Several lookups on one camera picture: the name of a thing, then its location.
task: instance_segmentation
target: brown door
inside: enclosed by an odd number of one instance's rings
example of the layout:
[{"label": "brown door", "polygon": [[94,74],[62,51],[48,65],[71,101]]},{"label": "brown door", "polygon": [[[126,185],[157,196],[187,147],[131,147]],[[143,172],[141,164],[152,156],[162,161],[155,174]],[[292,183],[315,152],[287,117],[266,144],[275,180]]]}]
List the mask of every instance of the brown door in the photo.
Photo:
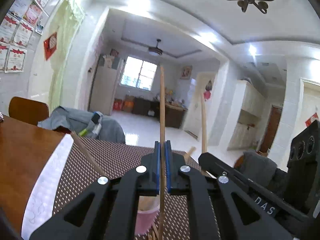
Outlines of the brown door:
[{"label": "brown door", "polygon": [[271,115],[269,118],[267,132],[260,146],[260,151],[263,153],[267,152],[267,150],[271,148],[280,122],[281,112],[282,109],[276,108],[274,106],[271,108]]}]

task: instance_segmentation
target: cardboard box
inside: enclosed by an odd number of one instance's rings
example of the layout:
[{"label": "cardboard box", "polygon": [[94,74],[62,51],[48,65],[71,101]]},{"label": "cardboard box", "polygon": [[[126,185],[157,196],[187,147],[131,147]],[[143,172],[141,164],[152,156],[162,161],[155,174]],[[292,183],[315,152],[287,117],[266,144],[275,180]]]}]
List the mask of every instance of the cardboard box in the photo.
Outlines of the cardboard box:
[{"label": "cardboard box", "polygon": [[126,95],[123,102],[122,111],[131,113],[133,109],[133,100],[134,100],[134,96]]}]

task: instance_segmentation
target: wooden stick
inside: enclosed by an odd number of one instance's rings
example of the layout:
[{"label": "wooden stick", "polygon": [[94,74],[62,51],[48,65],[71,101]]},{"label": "wooden stick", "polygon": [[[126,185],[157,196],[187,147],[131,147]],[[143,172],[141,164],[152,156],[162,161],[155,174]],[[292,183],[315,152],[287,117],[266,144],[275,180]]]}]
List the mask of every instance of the wooden stick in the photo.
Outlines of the wooden stick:
[{"label": "wooden stick", "polygon": [[160,215],[159,215],[159,238],[163,239],[163,220],[164,220],[164,141],[165,141],[165,99],[164,99],[164,70],[160,67]]},{"label": "wooden stick", "polygon": [[184,157],[184,161],[186,162],[187,160],[189,160],[191,154],[196,150],[196,147],[192,146],[190,148],[190,150],[183,156]]},{"label": "wooden stick", "polygon": [[157,239],[159,240],[159,233],[158,233],[157,227],[155,225],[155,222],[152,222],[152,229],[155,232]]},{"label": "wooden stick", "polygon": [[202,92],[200,92],[201,100],[201,124],[202,124],[202,148],[201,153],[207,152],[207,117],[205,113],[204,97]]},{"label": "wooden stick", "polygon": [[152,240],[156,240],[155,232],[152,230]]},{"label": "wooden stick", "polygon": [[74,143],[78,146],[80,152],[82,152],[82,154],[85,156],[87,161],[89,163],[91,163],[91,165],[93,166],[94,170],[97,173],[99,173],[100,175],[103,175],[103,176],[107,177],[107,174],[105,173],[105,171],[99,166],[99,164],[97,164],[95,159],[91,156],[91,154],[88,152],[87,148],[82,143],[82,141],[79,138],[79,136],[74,131],[71,132],[71,137],[73,138]]}]

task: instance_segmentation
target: white tile floor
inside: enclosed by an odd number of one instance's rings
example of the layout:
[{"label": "white tile floor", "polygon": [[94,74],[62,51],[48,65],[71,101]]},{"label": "white tile floor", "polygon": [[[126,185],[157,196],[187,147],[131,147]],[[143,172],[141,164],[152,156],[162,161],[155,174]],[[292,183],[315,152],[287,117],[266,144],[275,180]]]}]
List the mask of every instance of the white tile floor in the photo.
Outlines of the white tile floor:
[{"label": "white tile floor", "polygon": [[[126,144],[154,147],[155,141],[160,140],[160,123],[156,118],[120,111],[113,111],[111,117],[122,126],[126,134]],[[196,147],[196,151],[191,157],[198,161],[198,157],[201,154],[201,142],[183,130],[166,127],[165,140],[171,141],[173,150],[188,151],[192,146]],[[243,151],[227,151],[223,153],[217,147],[208,146],[208,152],[228,165],[233,166]]]}]

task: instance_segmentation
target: chair backrest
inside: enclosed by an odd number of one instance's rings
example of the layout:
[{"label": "chair backrest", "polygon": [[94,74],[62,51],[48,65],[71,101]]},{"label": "chair backrest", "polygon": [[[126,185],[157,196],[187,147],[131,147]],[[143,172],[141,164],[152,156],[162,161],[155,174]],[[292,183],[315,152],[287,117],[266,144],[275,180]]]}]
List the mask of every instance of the chair backrest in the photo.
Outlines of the chair backrest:
[{"label": "chair backrest", "polygon": [[46,103],[13,97],[9,104],[9,116],[22,122],[37,125],[39,121],[49,117],[49,107]]}]

